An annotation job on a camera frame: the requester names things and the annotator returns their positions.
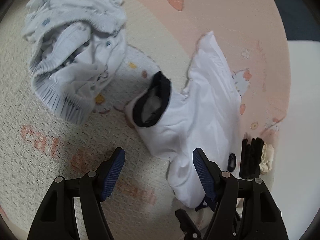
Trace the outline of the cream folded garment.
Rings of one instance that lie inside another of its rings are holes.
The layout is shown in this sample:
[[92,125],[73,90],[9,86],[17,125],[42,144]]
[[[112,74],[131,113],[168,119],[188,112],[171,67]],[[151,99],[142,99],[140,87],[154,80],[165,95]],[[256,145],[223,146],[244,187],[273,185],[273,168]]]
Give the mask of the cream folded garment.
[[260,172],[267,174],[272,170],[272,163],[274,159],[274,148],[271,144],[264,143],[261,153],[261,162],[259,164]]

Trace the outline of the white shirt with navy trim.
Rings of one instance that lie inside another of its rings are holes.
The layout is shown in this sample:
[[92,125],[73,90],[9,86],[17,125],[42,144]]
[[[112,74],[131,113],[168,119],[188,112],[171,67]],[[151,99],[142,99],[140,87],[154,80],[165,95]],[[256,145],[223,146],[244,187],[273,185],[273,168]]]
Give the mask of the white shirt with navy trim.
[[148,89],[126,105],[125,114],[150,154],[169,161],[167,181],[185,206],[199,206],[205,195],[193,163],[195,149],[226,169],[240,101],[226,58],[208,32],[197,44],[181,92],[157,72]]

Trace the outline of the pink cartoon cat blanket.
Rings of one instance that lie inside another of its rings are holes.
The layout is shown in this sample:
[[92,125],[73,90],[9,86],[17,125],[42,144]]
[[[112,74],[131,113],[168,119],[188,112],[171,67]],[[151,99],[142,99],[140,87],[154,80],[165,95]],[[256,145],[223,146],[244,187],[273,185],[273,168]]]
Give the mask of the pink cartoon cat blanket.
[[169,163],[149,153],[123,110],[158,71],[181,91],[209,31],[240,83],[241,135],[276,144],[290,67],[273,0],[124,0],[127,58],[81,126],[54,115],[31,89],[30,44],[21,34],[29,1],[15,0],[1,20],[1,215],[23,234],[56,176],[80,177],[122,147],[125,165],[103,203],[114,237],[182,239],[175,211],[183,205],[167,182]]

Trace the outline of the black folded garment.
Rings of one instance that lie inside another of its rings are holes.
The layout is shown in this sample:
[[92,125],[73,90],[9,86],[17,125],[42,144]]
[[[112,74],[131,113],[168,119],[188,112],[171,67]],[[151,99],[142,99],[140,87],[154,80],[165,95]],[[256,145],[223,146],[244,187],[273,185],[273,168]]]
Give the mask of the black folded garment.
[[264,141],[257,137],[242,141],[241,162],[239,176],[242,179],[254,179],[260,175],[261,156],[263,152]]

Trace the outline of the white patterned knit garment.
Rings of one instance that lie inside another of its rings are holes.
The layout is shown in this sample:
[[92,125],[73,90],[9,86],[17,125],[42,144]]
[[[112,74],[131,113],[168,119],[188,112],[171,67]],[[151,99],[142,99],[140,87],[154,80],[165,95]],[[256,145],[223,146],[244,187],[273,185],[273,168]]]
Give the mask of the white patterned knit garment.
[[22,36],[31,87],[55,115],[83,124],[126,53],[124,0],[30,0]]

